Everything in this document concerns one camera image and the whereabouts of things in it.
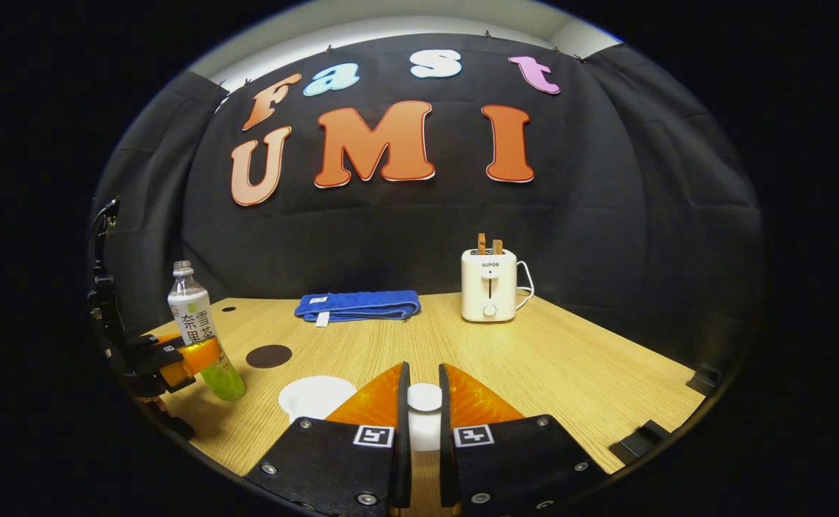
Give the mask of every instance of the letter m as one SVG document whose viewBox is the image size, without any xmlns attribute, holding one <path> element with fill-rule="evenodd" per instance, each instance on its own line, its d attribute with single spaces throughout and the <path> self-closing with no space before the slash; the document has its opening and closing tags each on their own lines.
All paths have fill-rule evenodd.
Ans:
<svg viewBox="0 0 839 517">
<path fill-rule="evenodd" d="M 422 101 L 403 101 L 390 106 L 377 127 L 371 130 L 353 108 L 327 111 L 317 119 L 324 127 L 324 163 L 314 185 L 321 189 L 341 187 L 352 173 L 343 167 L 343 153 L 350 157 L 360 179 L 374 175 L 384 149 L 387 164 L 380 176 L 390 181 L 428 180 L 435 167 L 426 159 L 426 115 L 432 105 Z"/>
</svg>

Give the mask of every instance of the bottle label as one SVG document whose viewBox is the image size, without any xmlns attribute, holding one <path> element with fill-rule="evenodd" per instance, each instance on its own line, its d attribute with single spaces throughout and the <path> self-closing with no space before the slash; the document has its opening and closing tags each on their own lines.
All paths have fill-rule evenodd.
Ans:
<svg viewBox="0 0 839 517">
<path fill-rule="evenodd" d="M 199 341 L 217 336 L 215 324 L 209 311 L 209 297 L 194 297 L 195 300 L 183 301 L 170 299 L 170 310 L 174 313 L 174 321 L 183 336 L 183 343 L 191 345 Z"/>
</svg>

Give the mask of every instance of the orange letter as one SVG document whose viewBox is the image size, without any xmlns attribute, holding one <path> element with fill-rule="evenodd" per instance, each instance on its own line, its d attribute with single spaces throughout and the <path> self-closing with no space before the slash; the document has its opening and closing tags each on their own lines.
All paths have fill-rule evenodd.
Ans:
<svg viewBox="0 0 839 517">
<path fill-rule="evenodd" d="M 486 176 L 497 181 L 527 183 L 534 180 L 534 170 L 525 156 L 525 122 L 531 117 L 518 108 L 490 104 L 482 114 L 492 122 L 492 163 Z"/>
<path fill-rule="evenodd" d="M 359 177 L 368 181 L 378 166 L 385 147 L 390 147 L 387 164 L 380 168 L 384 180 L 428 180 L 435 167 L 426 160 L 426 114 L 432 105 L 422 101 L 398 102 L 384 113 L 371 131 L 353 108 L 327 111 L 317 119 L 324 127 L 324 166 L 314 178 L 320 189 L 341 187 L 352 174 L 343 167 L 343 151 L 350 156 Z"/>
<path fill-rule="evenodd" d="M 256 185 L 250 184 L 250 154 L 256 148 L 256 140 L 245 141 L 231 151 L 231 197 L 241 206 L 265 202 L 278 186 L 282 173 L 282 144 L 291 132 L 290 127 L 278 128 L 263 137 L 266 144 L 266 173 Z"/>
<path fill-rule="evenodd" d="M 250 112 L 250 118 L 248 118 L 248 121 L 244 122 L 244 127 L 241 128 L 241 130 L 246 131 L 249 128 L 254 127 L 256 124 L 260 124 L 262 121 L 265 121 L 266 118 L 268 118 L 269 115 L 272 115 L 275 111 L 275 109 L 272 109 L 271 103 L 275 102 L 278 104 L 281 102 L 282 99 L 285 98 L 285 95 L 289 92 L 288 85 L 293 85 L 300 80 L 301 73 L 295 73 L 295 75 L 289 75 L 287 78 L 282 79 L 275 85 L 269 86 L 269 88 L 266 88 L 254 95 L 253 111 Z"/>
</svg>

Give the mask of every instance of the toaster cord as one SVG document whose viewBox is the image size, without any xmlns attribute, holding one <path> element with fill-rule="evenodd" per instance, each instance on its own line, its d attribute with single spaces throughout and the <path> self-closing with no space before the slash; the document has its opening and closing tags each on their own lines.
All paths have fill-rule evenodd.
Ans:
<svg viewBox="0 0 839 517">
<path fill-rule="evenodd" d="M 527 304 L 528 300 L 530 300 L 531 298 L 534 297 L 534 281 L 533 281 L 533 279 L 531 279 L 531 271 L 530 271 L 530 269 L 528 269 L 528 263 L 524 262 L 524 261 L 518 261 L 518 265 L 525 267 L 525 272 L 527 272 L 527 274 L 528 274 L 528 284 L 531 284 L 530 287 L 520 287 L 518 289 L 523 289 L 525 291 L 531 291 L 531 294 L 529 294 L 527 298 L 524 298 L 524 300 L 522 300 L 521 303 L 518 304 L 517 307 L 515 307 L 515 310 L 520 309 L 522 305 Z"/>
</svg>

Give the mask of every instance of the blue letter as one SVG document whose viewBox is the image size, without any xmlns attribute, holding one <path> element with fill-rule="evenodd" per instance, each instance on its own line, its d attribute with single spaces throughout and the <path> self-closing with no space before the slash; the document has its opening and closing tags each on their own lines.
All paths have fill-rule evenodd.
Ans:
<svg viewBox="0 0 839 517">
<path fill-rule="evenodd" d="M 349 88 L 359 81 L 356 71 L 359 65 L 353 62 L 344 62 L 341 65 L 331 66 L 323 72 L 318 72 L 313 78 L 314 82 L 304 89 L 304 95 L 313 97 L 320 95 L 327 90 L 341 90 Z"/>
<path fill-rule="evenodd" d="M 461 72 L 461 55 L 454 50 L 419 50 L 410 56 L 413 73 L 417 78 L 450 78 Z"/>
</svg>

